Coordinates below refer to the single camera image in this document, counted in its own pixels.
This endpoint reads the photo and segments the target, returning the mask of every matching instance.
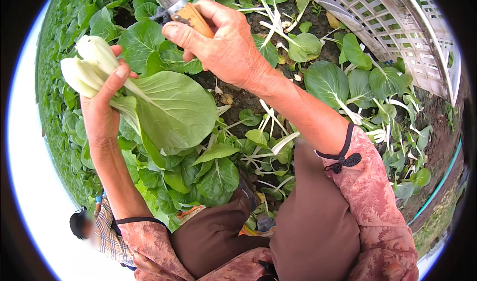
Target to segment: knife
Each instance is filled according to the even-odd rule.
[[[214,33],[194,5],[187,0],[157,0],[167,10],[171,19],[187,24],[206,38],[213,38]]]

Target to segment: person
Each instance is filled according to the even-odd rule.
[[[301,132],[295,188],[271,239],[238,235],[255,200],[242,185],[229,203],[206,208],[174,233],[153,218],[117,142],[108,102],[128,76],[124,60],[92,99],[81,96],[91,158],[137,280],[417,280],[412,231],[396,207],[384,164],[366,134],[291,82],[257,50],[245,16],[209,0],[196,8],[215,33],[169,22],[163,35],[204,70],[265,100]],[[118,56],[121,47],[112,46]]]
[[[91,239],[93,247],[106,254],[112,260],[119,261],[122,266],[135,270],[134,254],[121,236],[121,230],[111,212],[105,194],[95,197],[96,208],[93,220],[88,218],[87,210],[74,213],[70,217],[70,228],[79,239]]]

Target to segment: black hat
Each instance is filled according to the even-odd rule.
[[[73,234],[79,239],[83,239],[85,236],[83,234],[83,228],[86,220],[88,220],[88,218],[85,210],[80,213],[74,213],[71,215],[70,228],[71,231],[73,231]]]

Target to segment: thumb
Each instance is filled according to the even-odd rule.
[[[126,82],[129,72],[129,67],[126,64],[117,67],[116,71],[109,75],[94,99],[109,104],[109,100],[124,85],[124,82]]]
[[[189,50],[197,56],[197,53],[204,52],[211,39],[194,30],[194,28],[178,22],[169,22],[162,28],[162,34],[171,42]]]

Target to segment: vegetable field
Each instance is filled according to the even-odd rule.
[[[366,132],[405,219],[412,219],[450,163],[459,109],[414,88],[400,58],[375,61],[343,23],[311,0],[215,1],[246,14],[272,67]],[[131,79],[135,90],[126,86],[114,99],[127,109],[118,107],[118,141],[154,216],[173,231],[178,212],[225,204],[244,171],[262,200],[247,227],[266,231],[266,218],[276,216],[293,189],[293,139],[300,132],[266,102],[204,72],[199,60],[182,61],[182,50],[150,20],[157,8],[156,0],[52,0],[39,39],[37,94],[65,187],[88,207],[102,192],[78,93],[60,68],[62,59],[80,57],[75,44],[81,37],[99,36],[121,45],[120,57],[139,74]]]

